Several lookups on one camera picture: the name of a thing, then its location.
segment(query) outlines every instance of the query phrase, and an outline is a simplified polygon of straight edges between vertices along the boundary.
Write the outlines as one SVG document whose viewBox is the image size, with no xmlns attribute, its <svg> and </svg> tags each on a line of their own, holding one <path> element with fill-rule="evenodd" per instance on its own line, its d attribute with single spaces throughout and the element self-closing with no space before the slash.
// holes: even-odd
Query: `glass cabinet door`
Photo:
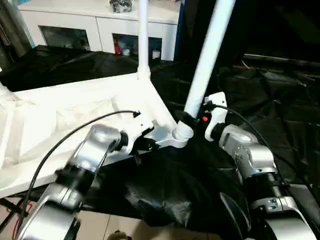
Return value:
<svg viewBox="0 0 320 240">
<path fill-rule="evenodd" d="M 48 46 L 90 50 L 86 30 L 56 26 L 39 26 L 39 28 Z"/>
<path fill-rule="evenodd" d="M 114 52 L 117 55 L 138 56 L 138 36 L 113 33 Z M 162 38 L 149 37 L 149 58 L 161 59 Z"/>
</svg>

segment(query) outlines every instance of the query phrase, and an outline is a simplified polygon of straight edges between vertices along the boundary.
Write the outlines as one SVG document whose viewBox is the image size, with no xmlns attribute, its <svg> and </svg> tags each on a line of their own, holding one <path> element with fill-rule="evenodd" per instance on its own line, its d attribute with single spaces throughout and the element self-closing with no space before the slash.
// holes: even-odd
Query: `white frame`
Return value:
<svg viewBox="0 0 320 240">
<path fill-rule="evenodd" d="M 102 50 L 115 53 L 112 34 L 139 35 L 139 22 L 134 20 L 96 18 Z M 148 23 L 148 37 L 161 39 L 161 60 L 172 61 L 175 56 L 177 25 L 164 23 Z"/>
<path fill-rule="evenodd" d="M 20 12 L 35 46 L 47 45 L 39 26 L 48 26 L 85 30 L 90 50 L 102 50 L 97 21 L 94 16 L 24 10 L 21 10 Z"/>
</svg>

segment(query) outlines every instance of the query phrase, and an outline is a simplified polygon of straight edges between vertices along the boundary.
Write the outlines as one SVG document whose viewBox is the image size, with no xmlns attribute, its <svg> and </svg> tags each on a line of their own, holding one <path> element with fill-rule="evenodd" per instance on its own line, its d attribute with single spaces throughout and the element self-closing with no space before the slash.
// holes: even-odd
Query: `white clamp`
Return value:
<svg viewBox="0 0 320 240">
<path fill-rule="evenodd" d="M 223 91 L 221 91 L 221 92 L 217 92 L 217 93 L 214 93 L 214 94 L 211 94 L 211 95 L 205 97 L 204 104 L 209 104 L 209 103 L 226 107 L 227 101 L 226 101 L 225 93 Z M 228 113 L 228 110 L 223 109 L 223 108 L 218 108 L 218 107 L 214 108 L 211 111 L 211 121 L 210 121 L 210 123 L 204 133 L 205 139 L 207 139 L 209 142 L 213 142 L 213 139 L 211 138 L 211 133 L 212 133 L 214 127 L 217 124 L 225 122 L 227 113 Z"/>
</svg>

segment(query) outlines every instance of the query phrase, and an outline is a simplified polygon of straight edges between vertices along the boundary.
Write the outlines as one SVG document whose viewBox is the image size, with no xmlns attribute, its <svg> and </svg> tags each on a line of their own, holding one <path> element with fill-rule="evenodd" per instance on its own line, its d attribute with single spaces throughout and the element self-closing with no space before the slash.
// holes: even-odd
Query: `cabinet door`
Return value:
<svg viewBox="0 0 320 240">
<path fill-rule="evenodd" d="M 104 52 L 118 54 L 120 48 L 124 55 L 137 54 L 138 21 L 97 17 L 97 24 Z M 177 25 L 149 22 L 149 55 L 172 61 L 175 54 L 176 34 Z"/>
<path fill-rule="evenodd" d="M 23 10 L 21 14 L 36 46 L 102 50 L 93 16 Z"/>
</svg>

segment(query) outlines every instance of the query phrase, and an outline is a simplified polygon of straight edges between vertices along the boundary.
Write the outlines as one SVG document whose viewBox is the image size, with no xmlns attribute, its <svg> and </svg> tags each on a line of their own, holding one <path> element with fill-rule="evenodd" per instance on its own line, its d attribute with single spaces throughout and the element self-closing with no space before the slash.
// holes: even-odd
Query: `tile floor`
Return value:
<svg viewBox="0 0 320 240">
<path fill-rule="evenodd" d="M 6 208 L 0 206 L 0 222 L 7 215 Z M 81 220 L 81 227 L 77 240 L 106 240 L 109 234 L 117 230 L 131 236 L 132 240 L 221 240 L 215 234 L 173 227 L 150 227 L 140 219 L 123 216 L 81 211 L 78 218 Z M 17 216 L 14 216 L 5 230 L 0 234 L 0 240 L 12 239 L 12 232 L 16 221 Z"/>
</svg>

